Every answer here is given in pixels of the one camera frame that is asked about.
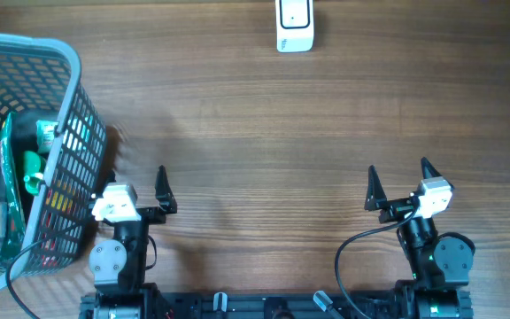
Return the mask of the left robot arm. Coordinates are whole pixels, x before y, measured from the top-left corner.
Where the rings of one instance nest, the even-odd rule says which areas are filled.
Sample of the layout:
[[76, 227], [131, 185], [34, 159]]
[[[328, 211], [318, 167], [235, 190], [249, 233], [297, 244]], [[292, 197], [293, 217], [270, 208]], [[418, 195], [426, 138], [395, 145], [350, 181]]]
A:
[[92, 216], [113, 227], [113, 237], [95, 245], [89, 256], [94, 286], [102, 294], [134, 293], [144, 283], [151, 268], [146, 261], [149, 227], [164, 224], [168, 215], [177, 212], [164, 166], [158, 167], [154, 191], [158, 203], [149, 207], [136, 205], [138, 196], [130, 183], [112, 181], [97, 195]]

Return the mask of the green snack packet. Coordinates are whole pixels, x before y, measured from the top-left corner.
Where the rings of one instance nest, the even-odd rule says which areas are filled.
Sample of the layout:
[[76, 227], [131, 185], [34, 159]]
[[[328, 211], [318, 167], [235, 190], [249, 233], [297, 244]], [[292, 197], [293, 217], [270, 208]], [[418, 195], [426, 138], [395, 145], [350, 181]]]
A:
[[0, 252], [1, 263], [6, 263], [21, 251], [26, 232], [12, 148], [12, 127], [15, 115], [15, 112], [9, 113], [0, 130], [0, 168], [4, 179], [5, 203], [7, 205], [5, 237]]

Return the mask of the white barcode scanner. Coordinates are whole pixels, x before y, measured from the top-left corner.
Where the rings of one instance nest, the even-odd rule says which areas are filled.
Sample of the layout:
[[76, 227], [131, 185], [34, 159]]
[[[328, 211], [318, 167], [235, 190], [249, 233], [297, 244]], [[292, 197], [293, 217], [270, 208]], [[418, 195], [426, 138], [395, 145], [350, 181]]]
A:
[[275, 0], [276, 49], [280, 53], [313, 47], [313, 0]]

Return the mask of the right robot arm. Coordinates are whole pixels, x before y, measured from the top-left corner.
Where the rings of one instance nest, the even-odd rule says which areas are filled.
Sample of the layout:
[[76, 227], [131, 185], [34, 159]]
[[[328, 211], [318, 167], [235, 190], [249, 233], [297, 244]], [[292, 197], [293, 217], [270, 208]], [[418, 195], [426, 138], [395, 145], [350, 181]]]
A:
[[447, 210], [454, 186], [421, 159], [422, 179], [406, 198], [387, 199], [374, 166], [368, 168], [364, 208], [378, 211], [379, 223], [396, 223], [398, 241], [420, 289], [446, 290], [468, 285], [474, 242], [457, 232], [440, 234], [434, 217]]

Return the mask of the teal wet wipes pack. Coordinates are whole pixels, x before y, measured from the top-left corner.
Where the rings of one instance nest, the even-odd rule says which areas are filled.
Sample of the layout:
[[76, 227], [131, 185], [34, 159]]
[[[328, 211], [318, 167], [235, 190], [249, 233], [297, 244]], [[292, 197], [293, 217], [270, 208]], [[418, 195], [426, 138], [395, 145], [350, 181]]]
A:
[[55, 139], [56, 121], [38, 120], [36, 122], [37, 153], [48, 154]]

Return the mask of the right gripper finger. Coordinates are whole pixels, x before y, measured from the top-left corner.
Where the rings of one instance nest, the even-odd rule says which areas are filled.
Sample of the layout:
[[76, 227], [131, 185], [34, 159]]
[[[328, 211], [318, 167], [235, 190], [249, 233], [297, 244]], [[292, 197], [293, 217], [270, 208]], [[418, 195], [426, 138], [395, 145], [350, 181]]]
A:
[[421, 172], [424, 179], [442, 176], [426, 157], [421, 158]]
[[384, 192], [380, 178], [374, 165], [368, 168], [367, 192], [364, 209], [367, 211], [376, 211], [384, 209], [388, 204], [388, 199]]

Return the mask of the red sauce bottle green cap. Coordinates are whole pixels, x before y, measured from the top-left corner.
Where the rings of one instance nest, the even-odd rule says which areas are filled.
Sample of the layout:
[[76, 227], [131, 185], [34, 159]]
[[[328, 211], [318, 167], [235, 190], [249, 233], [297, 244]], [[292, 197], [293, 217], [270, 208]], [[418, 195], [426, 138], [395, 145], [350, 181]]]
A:
[[83, 227], [80, 221], [80, 185], [70, 177], [62, 175], [47, 191], [44, 215], [41, 220], [38, 245], [41, 256], [38, 260], [43, 268], [63, 268], [70, 264], [77, 254]]

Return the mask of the green lid jar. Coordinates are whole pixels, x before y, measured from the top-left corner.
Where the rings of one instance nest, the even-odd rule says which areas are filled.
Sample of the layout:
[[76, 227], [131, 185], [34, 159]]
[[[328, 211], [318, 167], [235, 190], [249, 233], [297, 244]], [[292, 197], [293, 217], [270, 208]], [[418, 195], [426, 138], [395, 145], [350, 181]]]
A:
[[36, 196], [39, 194], [39, 187], [43, 181], [46, 159], [32, 151], [24, 151], [22, 159], [25, 189], [29, 194]]

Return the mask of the grey plastic mesh basket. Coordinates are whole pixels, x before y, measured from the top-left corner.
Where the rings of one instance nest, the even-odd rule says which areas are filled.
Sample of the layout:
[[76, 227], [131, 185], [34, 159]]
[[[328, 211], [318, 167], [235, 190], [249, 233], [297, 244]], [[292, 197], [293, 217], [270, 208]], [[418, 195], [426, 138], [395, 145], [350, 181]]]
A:
[[[82, 191], [79, 205], [83, 231], [74, 259], [77, 257], [107, 143], [105, 125], [81, 84], [80, 58], [59, 40], [0, 34], [0, 130], [11, 112], [16, 113], [12, 148], [26, 232], [21, 251], [6, 263], [0, 262], [0, 290], [18, 276], [62, 269], [43, 268], [38, 260], [46, 193], [62, 175], [73, 178]], [[56, 121], [58, 125], [50, 152], [39, 154], [46, 159], [46, 166], [39, 194], [33, 196], [24, 186], [22, 154], [37, 152], [38, 120]], [[0, 168], [0, 202], [5, 203], [4, 192]], [[0, 238], [0, 252], [3, 243], [4, 238]]]

